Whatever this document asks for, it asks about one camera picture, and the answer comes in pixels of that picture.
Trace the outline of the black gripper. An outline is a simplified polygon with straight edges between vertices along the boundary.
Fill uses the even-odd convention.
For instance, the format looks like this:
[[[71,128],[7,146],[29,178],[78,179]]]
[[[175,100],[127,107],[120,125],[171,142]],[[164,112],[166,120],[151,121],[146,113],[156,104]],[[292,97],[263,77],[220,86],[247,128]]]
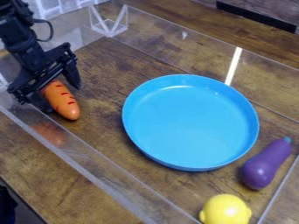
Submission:
[[[60,74],[76,89],[82,86],[78,58],[71,44],[64,43],[45,52],[40,44],[35,43],[24,51],[15,52],[13,57],[21,69],[7,91],[17,100],[29,100],[41,112],[51,113],[52,106],[39,91]]]

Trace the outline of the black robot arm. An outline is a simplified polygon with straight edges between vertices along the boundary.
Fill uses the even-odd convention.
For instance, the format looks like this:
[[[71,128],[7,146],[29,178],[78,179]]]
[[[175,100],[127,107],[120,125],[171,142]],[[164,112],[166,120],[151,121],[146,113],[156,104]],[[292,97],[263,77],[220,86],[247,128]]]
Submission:
[[[70,43],[63,43],[49,51],[43,50],[32,30],[35,23],[48,24],[51,35],[45,41],[49,41],[54,35],[52,24],[33,18],[28,3],[23,0],[0,0],[0,40],[20,65],[20,73],[7,92],[21,104],[31,103],[40,110],[52,112],[52,106],[40,91],[60,74],[76,89],[80,88],[78,58]]]

